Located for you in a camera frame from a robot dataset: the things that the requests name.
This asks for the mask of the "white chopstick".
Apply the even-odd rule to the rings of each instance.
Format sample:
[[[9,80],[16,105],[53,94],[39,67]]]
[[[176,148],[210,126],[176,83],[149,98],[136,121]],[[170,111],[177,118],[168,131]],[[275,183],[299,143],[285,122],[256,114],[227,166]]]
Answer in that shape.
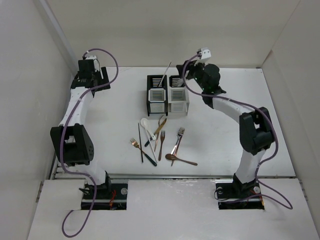
[[[172,61],[170,61],[169,64],[167,65],[167,67],[166,67],[166,69],[165,69],[165,71],[164,71],[164,73],[163,73],[163,75],[162,75],[162,78],[161,78],[161,80],[160,80],[160,82],[159,82],[159,84],[158,84],[158,87],[161,87],[161,86],[162,86],[162,82],[163,82],[163,80],[164,80],[164,78],[165,78],[165,76],[166,76],[166,74],[167,74],[167,71],[168,71],[168,69],[170,68],[171,64],[172,64]]]
[[[158,163],[156,153],[155,153],[154,148],[153,148],[153,146],[152,146],[152,140],[153,140],[153,139],[152,139],[152,137],[151,137],[151,138],[149,138],[150,148],[151,148],[152,154],[153,154],[153,156],[154,156],[154,160],[155,160],[155,162],[156,162],[156,163]]]

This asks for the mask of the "black chopstick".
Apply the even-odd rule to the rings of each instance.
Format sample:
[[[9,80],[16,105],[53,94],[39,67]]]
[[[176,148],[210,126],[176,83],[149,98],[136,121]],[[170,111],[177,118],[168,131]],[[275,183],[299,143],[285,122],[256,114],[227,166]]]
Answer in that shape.
[[[137,123],[138,126],[138,136],[139,136],[139,146],[140,146],[140,155],[141,155],[141,162],[144,163],[144,157],[143,157],[143,150],[142,150],[142,142],[141,142],[141,130],[140,130],[140,123]]]

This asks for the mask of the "small white ceramic spoon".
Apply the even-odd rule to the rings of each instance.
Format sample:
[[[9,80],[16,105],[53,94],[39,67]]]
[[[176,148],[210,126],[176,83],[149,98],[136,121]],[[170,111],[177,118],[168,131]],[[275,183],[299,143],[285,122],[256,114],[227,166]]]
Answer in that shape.
[[[183,85],[184,85],[184,81],[183,81],[183,79],[181,78],[181,79],[179,79],[178,80],[178,82],[176,83],[176,87],[183,87]]]

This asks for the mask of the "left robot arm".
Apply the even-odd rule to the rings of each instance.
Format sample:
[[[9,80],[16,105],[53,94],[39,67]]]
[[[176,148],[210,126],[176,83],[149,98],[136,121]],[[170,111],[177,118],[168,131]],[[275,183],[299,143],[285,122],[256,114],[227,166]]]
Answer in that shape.
[[[64,172],[88,178],[88,189],[103,199],[111,195],[112,186],[106,171],[90,168],[95,149],[85,120],[95,93],[107,89],[110,83],[106,67],[100,65],[95,55],[84,56],[78,61],[64,117],[50,130],[55,154]]]

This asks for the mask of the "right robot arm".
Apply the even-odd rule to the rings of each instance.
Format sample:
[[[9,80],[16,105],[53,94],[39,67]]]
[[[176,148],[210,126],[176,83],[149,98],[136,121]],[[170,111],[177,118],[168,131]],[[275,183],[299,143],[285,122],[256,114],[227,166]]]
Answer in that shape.
[[[176,66],[180,79],[194,79],[202,89],[203,102],[235,120],[239,125],[239,141],[242,156],[231,184],[221,184],[222,200],[249,198],[257,186],[258,171],[266,150],[278,138],[267,108],[257,108],[251,104],[233,100],[220,87],[220,69],[214,64],[187,60]]]

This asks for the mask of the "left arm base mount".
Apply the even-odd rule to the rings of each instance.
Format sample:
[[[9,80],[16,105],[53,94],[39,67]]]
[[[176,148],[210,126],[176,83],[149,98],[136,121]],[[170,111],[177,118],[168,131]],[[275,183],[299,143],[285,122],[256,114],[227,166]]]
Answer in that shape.
[[[89,210],[93,202],[94,186],[85,184],[79,188],[82,192],[81,209]],[[93,210],[126,210],[128,196],[128,183],[114,182],[107,186],[101,184],[97,186],[96,198],[93,203]]]

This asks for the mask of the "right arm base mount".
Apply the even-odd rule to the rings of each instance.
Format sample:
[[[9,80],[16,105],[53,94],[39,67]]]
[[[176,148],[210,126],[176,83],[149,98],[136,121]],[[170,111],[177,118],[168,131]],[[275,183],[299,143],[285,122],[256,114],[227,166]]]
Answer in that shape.
[[[215,184],[214,198],[218,201],[219,210],[264,210],[263,198],[260,196],[260,185],[238,193],[231,182]]]

